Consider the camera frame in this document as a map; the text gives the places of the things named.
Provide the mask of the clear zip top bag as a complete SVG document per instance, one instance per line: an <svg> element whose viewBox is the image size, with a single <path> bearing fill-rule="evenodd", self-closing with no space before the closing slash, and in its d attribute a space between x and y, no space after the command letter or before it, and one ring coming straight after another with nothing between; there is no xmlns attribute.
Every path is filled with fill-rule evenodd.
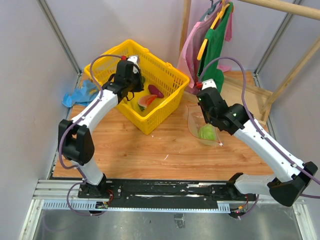
<svg viewBox="0 0 320 240"><path fill-rule="evenodd" d="M218 147L223 146L223 143L221 142L221 140L219 138L217 128L214 127L213 125L212 126L215 129L216 140L201 139L198 137L199 129L202 126L209 124L209 123L205 122L200 106L198 106L197 104L186 105L183 117L187 121L187 127L188 127L189 132L191 133L191 135L193 137L196 138L196 140L198 142L200 142L201 144L206 145L206 146L218 146Z"/></svg>

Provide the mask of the green cabbage toy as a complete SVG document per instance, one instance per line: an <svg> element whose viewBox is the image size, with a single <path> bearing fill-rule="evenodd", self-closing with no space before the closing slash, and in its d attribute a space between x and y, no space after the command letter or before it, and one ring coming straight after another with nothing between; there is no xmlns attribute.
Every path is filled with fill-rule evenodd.
<svg viewBox="0 0 320 240"><path fill-rule="evenodd" d="M198 137L204 140L215 141L217 138L215 128L211 124L202 126L198 131Z"/></svg>

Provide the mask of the watermelon slice toy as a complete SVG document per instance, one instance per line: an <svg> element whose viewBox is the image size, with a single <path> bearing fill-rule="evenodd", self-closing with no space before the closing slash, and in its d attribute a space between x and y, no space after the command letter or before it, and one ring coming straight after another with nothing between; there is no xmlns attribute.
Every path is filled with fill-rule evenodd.
<svg viewBox="0 0 320 240"><path fill-rule="evenodd" d="M142 96L137 102L139 109L144 111L157 97L156 94Z"/></svg>

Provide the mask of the purple eggplant toy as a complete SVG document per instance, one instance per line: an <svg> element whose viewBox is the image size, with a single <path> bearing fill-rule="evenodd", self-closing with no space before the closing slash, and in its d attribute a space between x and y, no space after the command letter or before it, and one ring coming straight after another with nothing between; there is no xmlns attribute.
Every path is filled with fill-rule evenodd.
<svg viewBox="0 0 320 240"><path fill-rule="evenodd" d="M163 99L164 94L153 84L148 85L148 91L151 95L156 95L157 98Z"/></svg>

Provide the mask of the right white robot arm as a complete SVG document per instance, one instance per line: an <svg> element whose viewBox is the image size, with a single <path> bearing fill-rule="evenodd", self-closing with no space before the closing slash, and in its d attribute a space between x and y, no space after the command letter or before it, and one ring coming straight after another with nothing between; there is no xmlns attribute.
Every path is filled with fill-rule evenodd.
<svg viewBox="0 0 320 240"><path fill-rule="evenodd" d="M236 173L227 182L227 196L238 200L244 194L266 195L283 206L292 206L315 176L317 165L312 161L303 162L289 153L245 106L239 103L228 106L215 87L206 87L196 96L207 124L241 140L273 171L271 175Z"/></svg>

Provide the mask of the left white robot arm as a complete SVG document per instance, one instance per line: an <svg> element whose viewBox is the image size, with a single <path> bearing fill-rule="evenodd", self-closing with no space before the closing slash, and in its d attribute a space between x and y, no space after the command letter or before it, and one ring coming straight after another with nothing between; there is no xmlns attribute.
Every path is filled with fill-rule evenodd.
<svg viewBox="0 0 320 240"><path fill-rule="evenodd" d="M116 72L101 87L102 92L77 116L63 119L58 125L59 158L65 158L78 169L89 196L101 198L107 193L107 179L94 160L92 132L103 117L129 93L144 89L139 58L132 55L117 63Z"/></svg>

